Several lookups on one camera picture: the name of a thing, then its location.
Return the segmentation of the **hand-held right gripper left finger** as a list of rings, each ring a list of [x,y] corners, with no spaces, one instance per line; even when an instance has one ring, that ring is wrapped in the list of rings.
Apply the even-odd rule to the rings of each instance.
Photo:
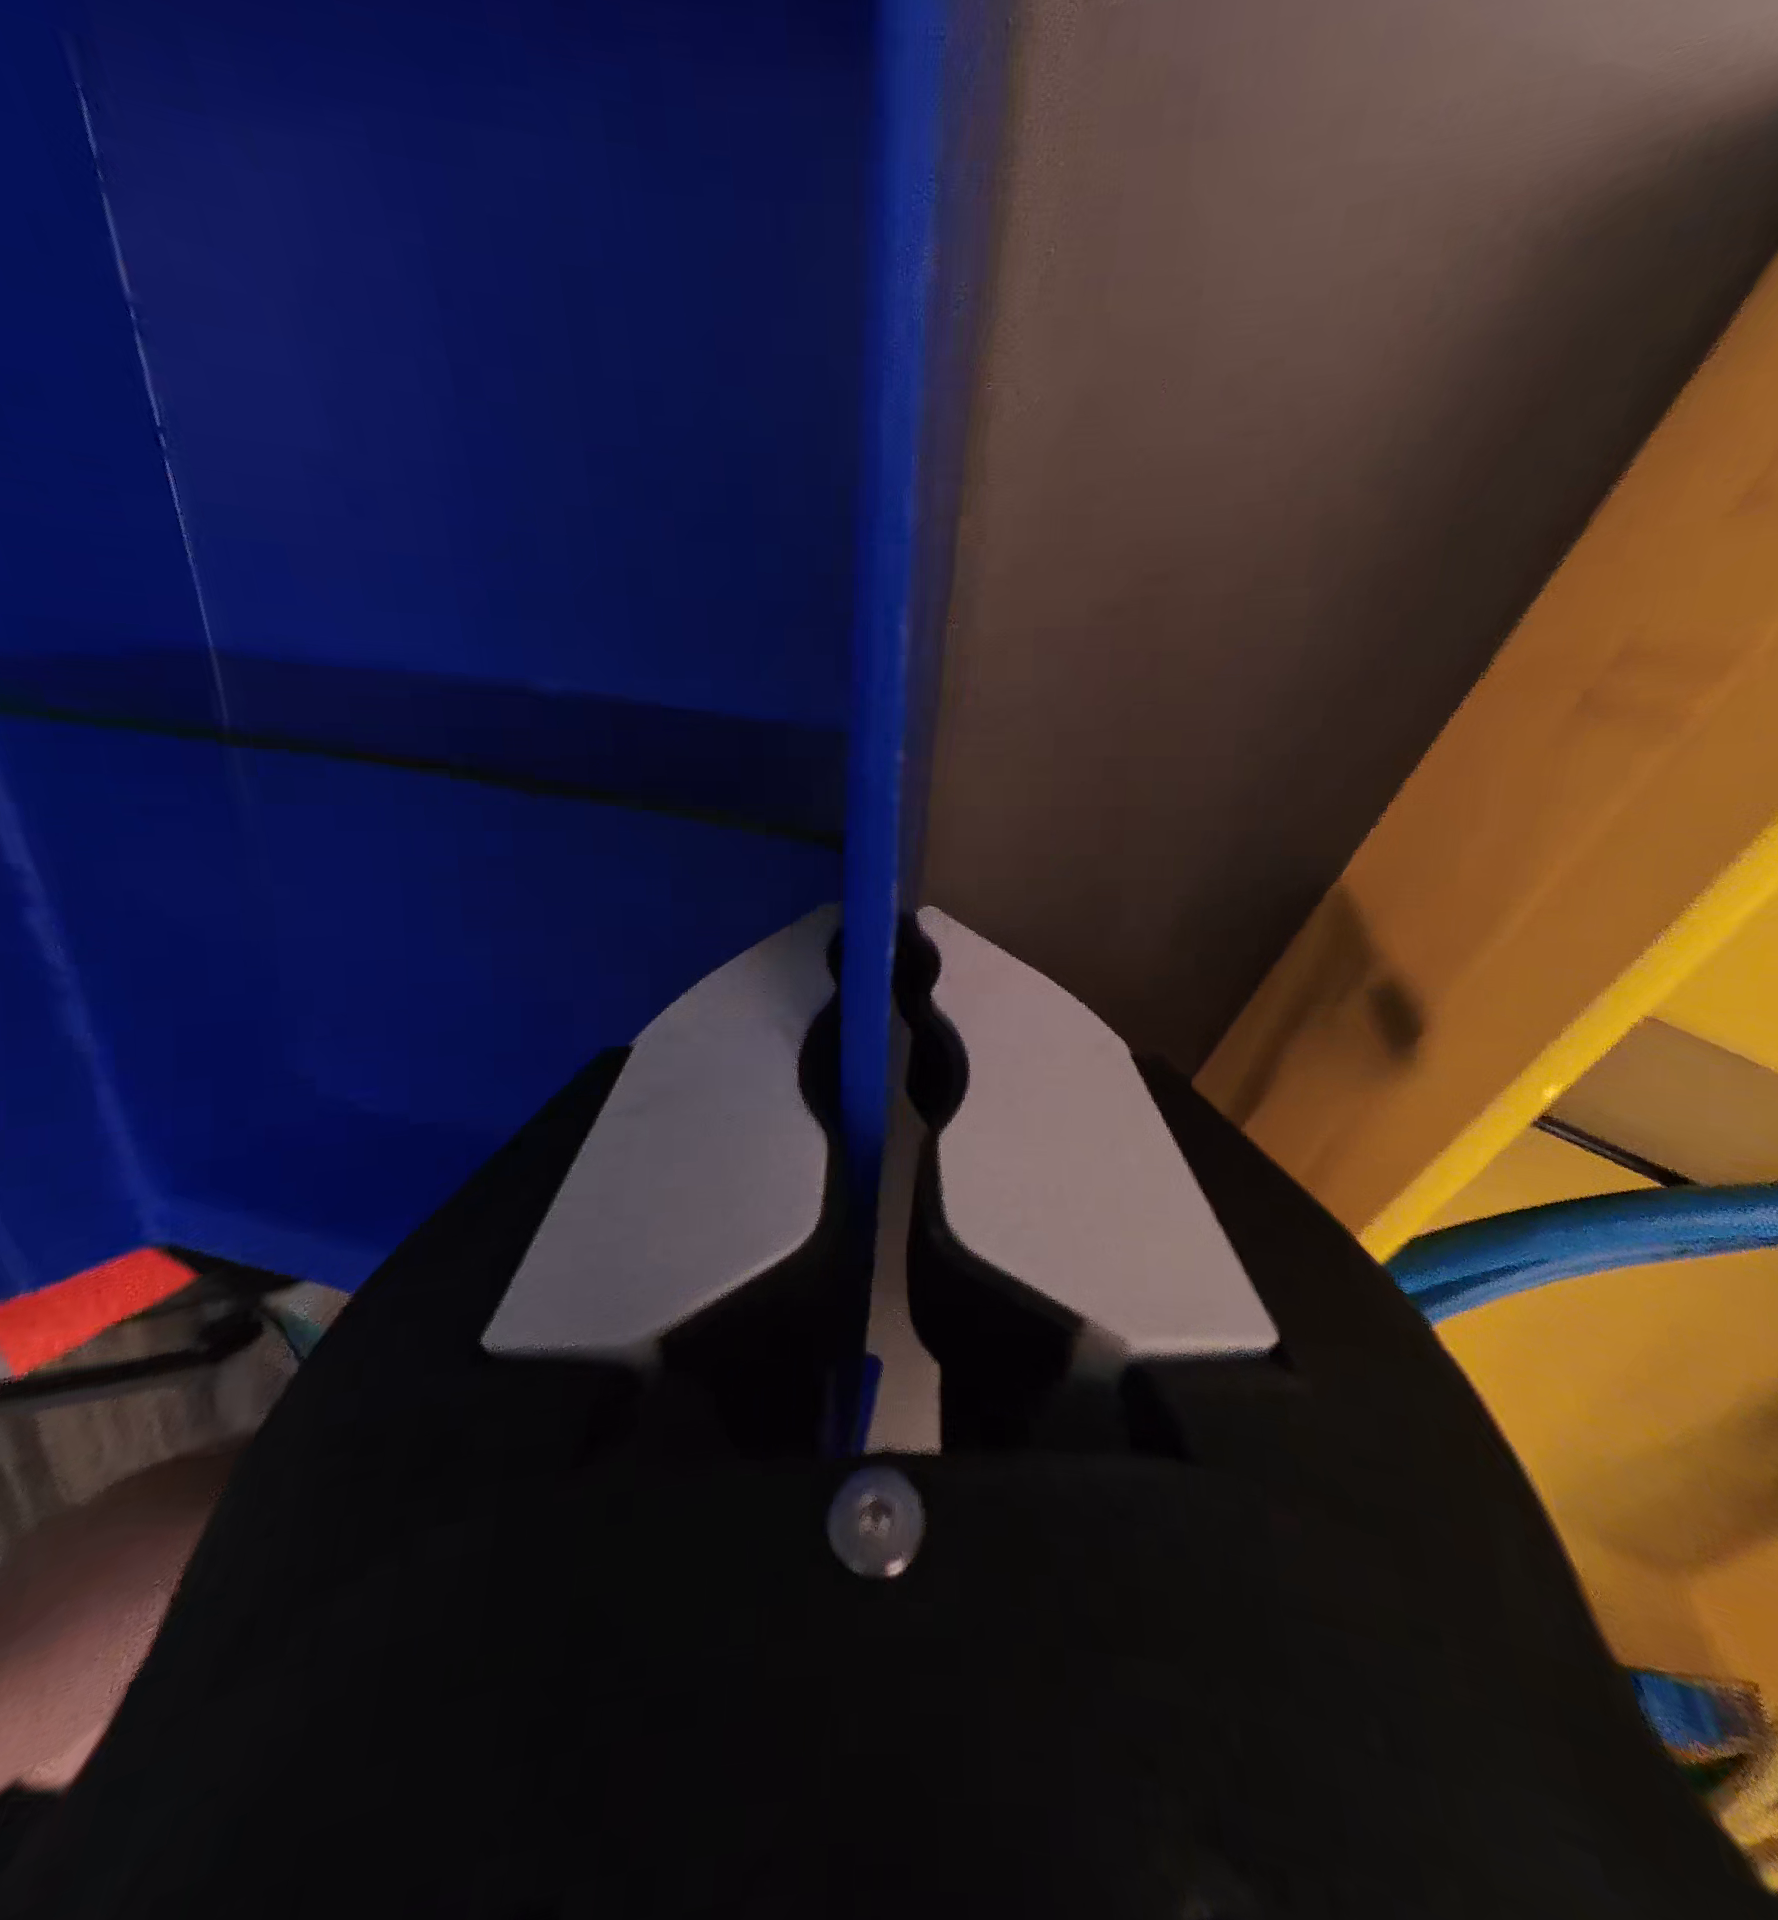
[[[830,1445],[851,1369],[840,907],[815,907],[629,1044],[483,1348],[626,1369],[739,1451]]]

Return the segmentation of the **person's left forearm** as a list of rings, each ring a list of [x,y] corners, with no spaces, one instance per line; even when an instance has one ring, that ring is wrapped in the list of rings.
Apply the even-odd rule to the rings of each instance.
[[[242,1439],[156,1464],[0,1563],[0,1792],[65,1789],[147,1656]]]

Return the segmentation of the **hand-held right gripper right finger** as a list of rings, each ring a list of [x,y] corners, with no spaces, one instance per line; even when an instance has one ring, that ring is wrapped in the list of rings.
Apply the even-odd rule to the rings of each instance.
[[[902,925],[921,1123],[906,1291],[945,1451],[1118,1451],[1170,1364],[1252,1370],[1278,1327],[1133,1048],[942,907]]]

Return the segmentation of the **blue plastic bin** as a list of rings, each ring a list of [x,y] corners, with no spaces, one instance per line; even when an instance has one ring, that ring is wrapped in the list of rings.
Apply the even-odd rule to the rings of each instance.
[[[361,1283],[831,907],[860,1436],[1007,1],[0,1],[0,1301]]]

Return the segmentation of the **orange object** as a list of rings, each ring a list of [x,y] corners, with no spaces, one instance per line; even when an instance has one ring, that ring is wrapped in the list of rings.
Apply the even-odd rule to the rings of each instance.
[[[196,1275],[196,1266],[174,1252],[135,1249],[3,1298],[0,1387],[69,1357],[130,1315],[164,1305]]]

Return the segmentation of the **yellow plastic bin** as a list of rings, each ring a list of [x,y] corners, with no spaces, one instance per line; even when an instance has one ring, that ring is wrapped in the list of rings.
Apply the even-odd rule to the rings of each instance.
[[[1195,1086],[1778,1916],[1778,250]]]

